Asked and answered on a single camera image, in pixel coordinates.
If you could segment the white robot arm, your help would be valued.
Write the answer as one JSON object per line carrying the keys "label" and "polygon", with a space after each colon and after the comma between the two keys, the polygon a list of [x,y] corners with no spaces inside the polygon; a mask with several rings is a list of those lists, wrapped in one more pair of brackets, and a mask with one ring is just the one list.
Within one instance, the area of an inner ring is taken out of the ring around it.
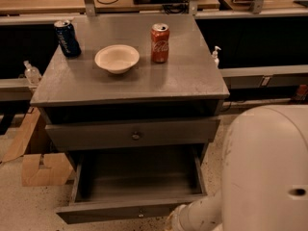
{"label": "white robot arm", "polygon": [[223,143],[221,189],[178,206],[166,231],[308,231],[308,106],[237,116]]}

